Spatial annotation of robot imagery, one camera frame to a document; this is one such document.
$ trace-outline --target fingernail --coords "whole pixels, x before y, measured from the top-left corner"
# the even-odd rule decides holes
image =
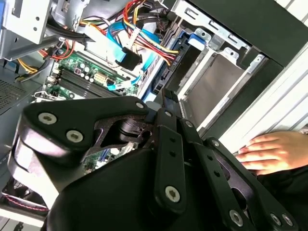
[[[245,151],[245,148],[241,148],[241,149],[239,150],[239,154],[244,153],[244,151]]]

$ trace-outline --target screw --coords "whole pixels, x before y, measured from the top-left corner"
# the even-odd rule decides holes
[[[143,104],[141,104],[141,103],[136,103],[136,105],[137,105],[137,107],[139,107],[139,108],[144,108]]]
[[[165,111],[165,114],[169,117],[172,117],[172,114],[170,112]]]
[[[165,194],[166,194],[166,197],[174,203],[177,203],[180,201],[180,193],[173,186],[167,186],[165,188]]]
[[[69,141],[74,142],[74,143],[79,143],[79,142],[82,142],[83,140],[83,135],[79,131],[76,131],[76,130],[68,131],[66,134],[66,137]]]
[[[38,119],[43,124],[47,124],[47,125],[54,124],[55,122],[57,122],[57,117],[48,112],[43,112],[39,114]]]
[[[293,222],[291,221],[291,219],[289,219],[287,215],[283,214],[282,218],[285,220],[285,222],[287,222],[289,226],[293,226]]]
[[[281,221],[278,219],[278,217],[275,214],[271,213],[270,216],[277,225],[279,226],[281,225]]]
[[[185,122],[185,124],[186,124],[187,126],[189,126],[190,128],[192,128],[192,127],[193,127],[192,123],[191,123],[191,122],[189,122],[189,121],[186,121],[186,122]]]
[[[242,227],[244,222],[243,219],[241,217],[241,215],[236,212],[235,210],[230,210],[229,212],[230,218],[231,220],[238,226],[238,227]]]
[[[212,141],[212,143],[216,146],[219,147],[219,143],[217,141]]]
[[[64,51],[63,51],[62,49],[59,49],[59,50],[57,51],[57,53],[60,54],[60,55],[62,55],[62,54],[64,54]]]

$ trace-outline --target vent grille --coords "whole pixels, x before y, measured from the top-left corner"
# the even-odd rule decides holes
[[[0,80],[0,110],[15,102],[26,91]]]

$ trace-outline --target finger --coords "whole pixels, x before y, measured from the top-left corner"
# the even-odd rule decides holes
[[[250,153],[254,151],[263,151],[280,148],[280,144],[277,141],[254,143],[239,150],[239,154]]]
[[[236,159],[238,159],[240,162],[250,162],[258,160],[280,160],[281,158],[277,153],[277,149],[272,149],[240,154],[236,156]]]
[[[249,170],[271,170],[276,169],[279,165],[279,160],[259,160],[251,162],[242,162],[245,168]]]
[[[270,134],[265,134],[262,136],[255,137],[251,141],[248,142],[246,146],[249,146],[254,143],[260,143],[260,142],[269,142],[269,141],[275,141],[278,140],[279,137],[277,136],[276,133],[270,133]]]
[[[267,174],[271,174],[271,173],[274,173],[274,172],[278,172],[279,170],[277,169],[268,169],[268,170],[258,170],[256,172],[257,176],[259,175],[267,175]]]

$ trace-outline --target capacitor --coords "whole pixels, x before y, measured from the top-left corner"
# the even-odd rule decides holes
[[[85,69],[84,69],[84,71],[85,71],[85,72],[89,72],[89,71],[90,71],[90,68],[89,68],[88,66],[86,66]]]

